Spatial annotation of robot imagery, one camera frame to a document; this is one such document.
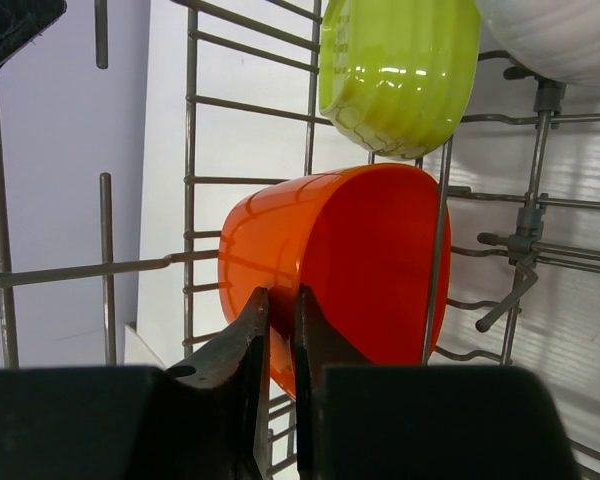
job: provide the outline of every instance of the black plastic piece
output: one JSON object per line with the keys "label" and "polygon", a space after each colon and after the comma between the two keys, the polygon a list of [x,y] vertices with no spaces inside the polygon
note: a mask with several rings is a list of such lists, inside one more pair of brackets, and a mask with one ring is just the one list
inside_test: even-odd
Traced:
{"label": "black plastic piece", "polygon": [[313,291],[301,285],[295,305],[293,339],[296,380],[297,464],[300,478],[314,478],[313,472],[324,464],[324,445],[316,431],[314,399],[321,394],[326,365],[371,365],[327,321]]}
{"label": "black plastic piece", "polygon": [[327,367],[314,478],[580,480],[548,391],[514,367]]}
{"label": "black plastic piece", "polygon": [[66,9],[64,0],[0,0],[0,67]]}
{"label": "black plastic piece", "polygon": [[169,373],[0,371],[0,480],[266,478],[268,342],[258,289]]}

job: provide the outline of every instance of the white dishwasher wall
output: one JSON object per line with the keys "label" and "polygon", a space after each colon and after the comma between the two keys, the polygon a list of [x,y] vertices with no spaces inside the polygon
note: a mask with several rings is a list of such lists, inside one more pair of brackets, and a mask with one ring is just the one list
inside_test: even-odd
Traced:
{"label": "white dishwasher wall", "polygon": [[[310,38],[309,20],[264,0],[212,3]],[[308,10],[312,7],[310,0],[294,3]],[[214,18],[201,15],[199,28],[309,62],[306,50]],[[163,0],[152,2],[141,258],[183,248],[186,31],[185,8]],[[500,47],[483,29],[481,51],[495,48]],[[198,62],[200,95],[306,113],[307,72],[204,42],[199,42]],[[533,115],[536,83],[503,80],[506,66],[504,60],[481,62],[467,113]],[[600,112],[600,88],[569,86],[563,105],[564,113]],[[272,178],[302,175],[305,131],[306,125],[295,120],[198,106],[196,173]],[[451,184],[468,185],[475,192],[523,194],[534,139],[532,126],[461,125],[454,140]],[[316,126],[315,172],[363,164],[366,156],[332,127]],[[425,159],[425,168],[436,178],[439,158],[437,151]],[[221,229],[231,207],[260,188],[197,186],[196,230]],[[559,198],[600,201],[600,124],[561,125],[550,133],[542,191]],[[476,242],[479,232],[513,233],[517,207],[450,199],[453,244],[480,248]],[[549,207],[544,232],[546,241],[600,249],[600,213]],[[197,240],[196,249],[216,248],[217,242]],[[197,284],[217,281],[215,260],[197,262],[195,268]],[[570,436],[600,450],[600,276],[543,265],[537,272],[539,282],[522,300],[513,361],[542,376]],[[180,266],[140,274],[137,332],[166,365],[183,355],[183,275]],[[499,300],[510,290],[512,277],[506,259],[454,256],[450,296],[463,301]],[[489,333],[480,334],[474,323],[483,313],[448,307],[439,345],[459,353],[474,348],[499,352],[504,319]],[[216,331],[224,324],[217,292],[196,294],[195,334]],[[432,363],[442,361],[448,362],[433,356]],[[278,459],[284,458],[284,452],[276,449],[274,453]]]}

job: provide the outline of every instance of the green bowl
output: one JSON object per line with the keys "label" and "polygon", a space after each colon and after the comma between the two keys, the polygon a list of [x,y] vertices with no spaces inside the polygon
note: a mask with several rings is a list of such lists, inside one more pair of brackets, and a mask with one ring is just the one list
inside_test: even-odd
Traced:
{"label": "green bowl", "polygon": [[378,155],[425,155],[464,114],[479,43],[473,0],[331,0],[320,113]]}

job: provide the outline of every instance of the rack wire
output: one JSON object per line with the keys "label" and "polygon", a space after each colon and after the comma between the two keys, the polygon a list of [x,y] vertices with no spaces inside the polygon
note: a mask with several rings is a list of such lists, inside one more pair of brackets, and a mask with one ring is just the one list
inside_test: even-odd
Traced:
{"label": "rack wire", "polygon": [[[2,152],[2,135],[0,128],[0,325],[2,334],[2,347],[5,368],[18,368],[18,341],[14,305],[14,288],[21,285],[37,284],[45,282],[56,282],[78,278],[101,277],[103,282],[103,320],[105,332],[105,362],[107,365],[116,365],[116,331],[115,331],[115,283],[114,276],[119,273],[142,272],[167,268],[173,264],[184,266],[184,339],[182,342],[184,355],[193,352],[196,344],[203,343],[215,335],[194,335],[194,302],[195,294],[221,288],[219,283],[195,284],[194,268],[195,262],[204,259],[217,258],[217,250],[196,251],[194,241],[196,239],[219,238],[219,231],[196,231],[194,218],[195,189],[197,185],[274,185],[284,179],[271,178],[245,178],[245,177],[210,177],[196,175],[196,121],[197,106],[209,105],[218,108],[227,108],[252,112],[261,115],[269,115],[292,119],[306,123],[306,141],[304,153],[304,175],[313,173],[313,156],[315,146],[316,125],[331,125],[325,119],[316,116],[316,96],[318,79],[318,52],[320,39],[320,24],[322,21],[322,0],[314,0],[311,11],[298,7],[285,0],[266,0],[267,2],[283,8],[300,19],[312,23],[311,38],[305,39],[277,29],[273,26],[256,21],[246,16],[237,14],[230,10],[218,7],[202,0],[176,0],[188,7],[188,33],[187,33],[187,86],[186,86],[186,153],[184,168],[185,189],[185,218],[184,218],[184,248],[182,252],[171,253],[163,258],[145,259],[130,262],[115,262],[113,258],[113,225],[112,225],[112,201],[111,201],[111,176],[103,173],[100,177],[100,207],[101,207],[101,250],[102,263],[96,265],[82,265],[65,268],[35,270],[26,272],[13,272],[11,265],[11,251],[9,239],[9,223],[7,211],[7,195],[5,190],[4,159]],[[96,17],[96,63],[99,68],[108,66],[107,46],[107,2],[106,0],[95,0]],[[200,15],[209,15],[220,20],[259,32],[268,37],[286,42],[303,48],[310,52],[310,62],[299,62],[282,55],[254,48],[249,45],[234,42],[232,40],[218,37],[201,31],[198,28]],[[207,42],[224,48],[236,50],[248,55],[263,58],[265,60],[287,65],[299,70],[309,72],[308,98],[306,114],[291,111],[273,109],[257,105],[239,103],[221,98],[213,98],[199,95],[197,92],[198,76],[198,44]],[[494,58],[508,59],[509,54],[502,50],[485,52],[480,54],[478,61],[486,61]],[[511,126],[536,127],[536,140],[533,151],[532,168],[529,177],[529,186],[525,194],[493,194],[473,192],[467,186],[450,186],[449,178],[451,172],[451,154],[453,149],[453,138],[449,139],[442,149],[442,158],[439,171],[439,208],[436,221],[434,254],[432,257],[432,273],[429,280],[429,294],[427,297],[427,310],[425,318],[425,339],[422,349],[422,364],[429,359],[429,345],[433,332],[433,315],[436,300],[436,289],[440,251],[442,248],[442,237],[444,230],[444,214],[447,208],[447,199],[469,200],[477,202],[511,202],[522,204],[524,207],[535,210],[545,209],[549,206],[566,208],[578,208],[600,211],[599,201],[580,199],[550,198],[540,191],[540,180],[542,177],[543,162],[547,138],[552,126],[563,123],[586,123],[600,122],[600,113],[579,113],[562,115],[548,110],[541,110],[536,116],[510,117],[502,114],[479,114],[467,115],[462,119],[463,123],[473,122],[497,122]],[[368,163],[376,161],[374,154],[368,155]],[[423,159],[415,161],[418,168],[423,168]],[[529,229],[522,229],[522,235],[529,235]],[[484,250],[472,250],[458,246],[452,247],[452,253],[474,258],[488,256],[500,256],[511,259],[511,251],[508,248],[508,239],[494,234],[481,234],[478,237],[481,243],[494,247]],[[535,284],[538,275],[533,270],[536,263],[560,266],[585,272],[600,274],[600,250],[584,249],[574,246],[550,244],[535,241],[531,252],[524,258],[515,262],[515,273],[511,292],[501,301],[482,300],[478,302],[462,302],[448,299],[447,304],[453,308],[463,310],[489,309],[476,323],[479,331],[487,331],[505,313],[506,327],[500,353],[486,350],[473,350],[466,353],[451,352],[441,346],[435,351],[454,361],[466,362],[475,358],[486,358],[501,365],[511,363],[515,331],[518,314],[521,312],[520,300],[522,296]],[[287,467],[291,466],[296,456],[294,453],[295,415],[294,404],[290,398],[279,396],[270,400],[270,419],[275,420],[285,415],[289,417],[288,426],[280,432],[270,430],[269,442],[286,439],[286,457],[284,460],[273,464],[273,456],[270,455],[270,478]],[[575,450],[600,462],[600,452],[586,445],[572,442]],[[583,467],[583,474],[588,478],[600,478],[600,474],[588,467]]]}

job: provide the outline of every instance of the white bowl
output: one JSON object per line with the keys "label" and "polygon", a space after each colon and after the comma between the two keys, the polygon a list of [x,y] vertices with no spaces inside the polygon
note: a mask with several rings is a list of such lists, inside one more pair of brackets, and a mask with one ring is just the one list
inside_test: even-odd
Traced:
{"label": "white bowl", "polygon": [[475,0],[516,60],[565,83],[600,85],[600,0]]}

